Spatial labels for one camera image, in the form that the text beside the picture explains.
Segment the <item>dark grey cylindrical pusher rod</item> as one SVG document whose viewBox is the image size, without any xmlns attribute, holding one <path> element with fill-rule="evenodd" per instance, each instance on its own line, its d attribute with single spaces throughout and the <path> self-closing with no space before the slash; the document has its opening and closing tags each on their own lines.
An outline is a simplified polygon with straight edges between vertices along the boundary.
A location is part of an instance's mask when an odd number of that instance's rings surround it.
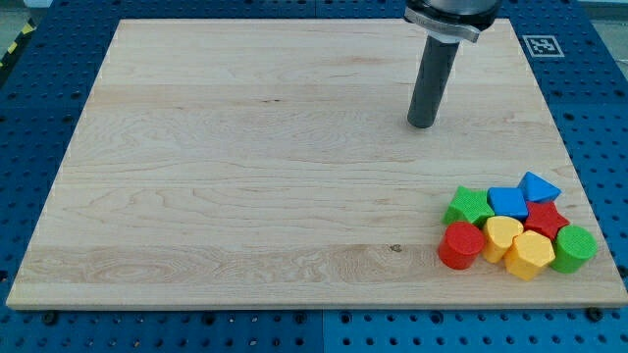
<svg viewBox="0 0 628 353">
<path fill-rule="evenodd" d="M 428 128 L 434 124 L 458 46 L 458 42 L 445 43 L 428 36 L 407 113 L 412 126 Z"/>
</svg>

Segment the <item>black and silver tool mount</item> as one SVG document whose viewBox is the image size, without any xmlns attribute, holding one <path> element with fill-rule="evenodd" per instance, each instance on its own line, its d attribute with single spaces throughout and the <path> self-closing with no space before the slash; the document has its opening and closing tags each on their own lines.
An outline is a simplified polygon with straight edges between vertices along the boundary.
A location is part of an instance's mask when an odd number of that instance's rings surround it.
<svg viewBox="0 0 628 353">
<path fill-rule="evenodd" d="M 406 0 L 404 18 L 443 43 L 478 41 L 495 21 L 501 0 Z"/>
</svg>

